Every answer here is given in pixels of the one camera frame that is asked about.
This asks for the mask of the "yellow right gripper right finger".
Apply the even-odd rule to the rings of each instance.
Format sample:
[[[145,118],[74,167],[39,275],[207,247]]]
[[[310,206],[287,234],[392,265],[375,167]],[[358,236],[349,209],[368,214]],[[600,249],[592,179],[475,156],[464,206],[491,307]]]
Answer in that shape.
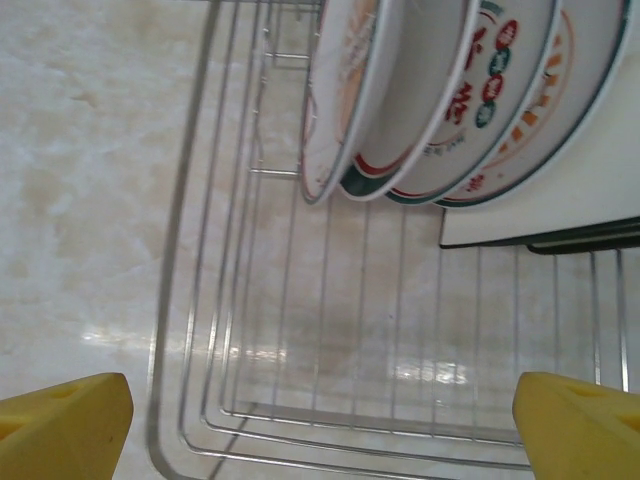
[[[589,382],[526,372],[514,421],[537,479],[637,479],[639,396]]]

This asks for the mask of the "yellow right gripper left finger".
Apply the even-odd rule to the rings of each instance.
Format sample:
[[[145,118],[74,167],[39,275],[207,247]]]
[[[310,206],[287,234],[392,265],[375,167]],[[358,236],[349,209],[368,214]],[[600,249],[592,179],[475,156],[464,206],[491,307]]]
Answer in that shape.
[[[101,373],[1,401],[3,479],[111,479],[134,404],[126,377]]]

